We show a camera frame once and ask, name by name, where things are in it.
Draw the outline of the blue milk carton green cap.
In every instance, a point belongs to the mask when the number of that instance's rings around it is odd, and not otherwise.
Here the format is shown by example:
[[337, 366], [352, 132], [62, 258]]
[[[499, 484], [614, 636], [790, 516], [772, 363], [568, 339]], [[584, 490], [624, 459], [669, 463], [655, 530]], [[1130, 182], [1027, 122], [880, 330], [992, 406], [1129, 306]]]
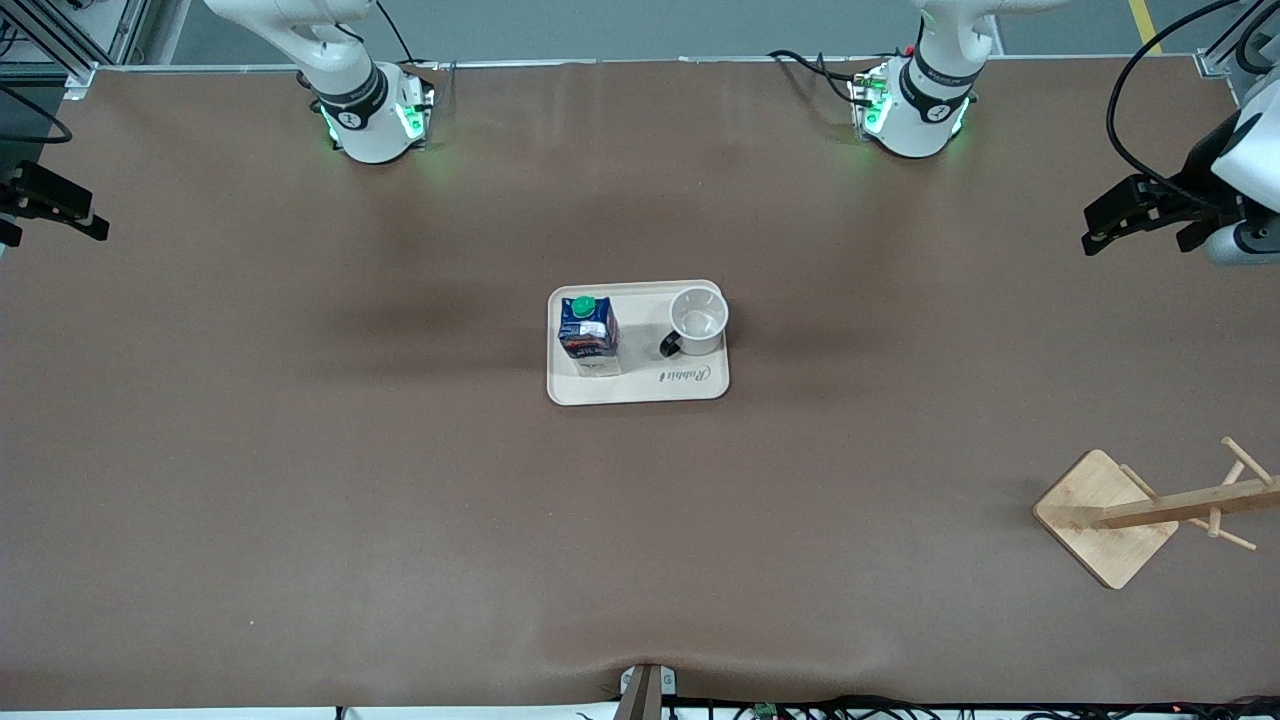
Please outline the blue milk carton green cap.
[[580, 377], [622, 374], [620, 324], [611, 297], [579, 295], [562, 299], [559, 318], [557, 341]]

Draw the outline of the beige rabbit print tray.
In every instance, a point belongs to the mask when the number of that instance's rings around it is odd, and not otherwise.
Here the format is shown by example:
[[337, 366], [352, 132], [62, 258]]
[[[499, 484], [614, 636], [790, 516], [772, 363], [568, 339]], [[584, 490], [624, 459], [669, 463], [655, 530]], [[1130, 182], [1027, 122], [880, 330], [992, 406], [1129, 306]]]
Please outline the beige rabbit print tray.
[[[709, 279], [571, 284], [547, 300], [547, 395], [561, 406], [713, 400], [730, 388], [730, 351], [724, 333], [703, 355], [660, 355], [660, 342], [675, 331], [669, 305], [686, 290], [719, 293]], [[590, 295], [611, 299], [620, 320], [618, 375], [582, 375], [556, 338], [564, 300]]]

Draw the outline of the wooden mug rack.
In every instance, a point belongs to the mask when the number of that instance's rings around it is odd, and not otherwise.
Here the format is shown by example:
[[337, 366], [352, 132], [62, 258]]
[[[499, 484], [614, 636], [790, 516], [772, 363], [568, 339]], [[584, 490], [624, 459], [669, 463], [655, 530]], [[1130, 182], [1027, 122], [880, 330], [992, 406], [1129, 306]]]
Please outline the wooden mug rack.
[[1233, 464], [1212, 487], [1161, 495], [1132, 466], [1100, 448], [1084, 454], [1033, 506], [1033, 518], [1102, 587], [1124, 588], [1180, 530], [1247, 551], [1256, 543], [1222, 527], [1225, 516], [1280, 509], [1280, 473], [1270, 471], [1231, 437]]

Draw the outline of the aluminium frame profile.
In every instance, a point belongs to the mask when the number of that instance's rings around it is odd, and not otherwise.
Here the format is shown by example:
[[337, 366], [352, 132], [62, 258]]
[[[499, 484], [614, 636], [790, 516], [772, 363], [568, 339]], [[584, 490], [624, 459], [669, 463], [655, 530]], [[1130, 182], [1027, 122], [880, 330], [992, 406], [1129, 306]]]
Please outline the aluminium frame profile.
[[95, 74], [140, 58], [157, 0], [0, 0], [0, 82], [86, 91]]
[[1253, 79], [1251, 68], [1280, 65], [1280, 0], [1236, 0], [1228, 13], [1226, 29], [1198, 51], [1210, 74]]

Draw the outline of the white smiley mug black handle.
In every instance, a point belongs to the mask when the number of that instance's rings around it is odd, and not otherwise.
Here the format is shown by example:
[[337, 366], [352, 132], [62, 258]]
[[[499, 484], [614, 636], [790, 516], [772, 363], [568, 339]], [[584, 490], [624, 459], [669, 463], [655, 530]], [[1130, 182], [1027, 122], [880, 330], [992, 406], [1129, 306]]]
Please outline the white smiley mug black handle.
[[660, 341], [660, 356], [701, 356], [719, 347], [730, 320], [730, 305], [718, 290], [690, 287], [672, 297], [668, 315], [671, 331]]

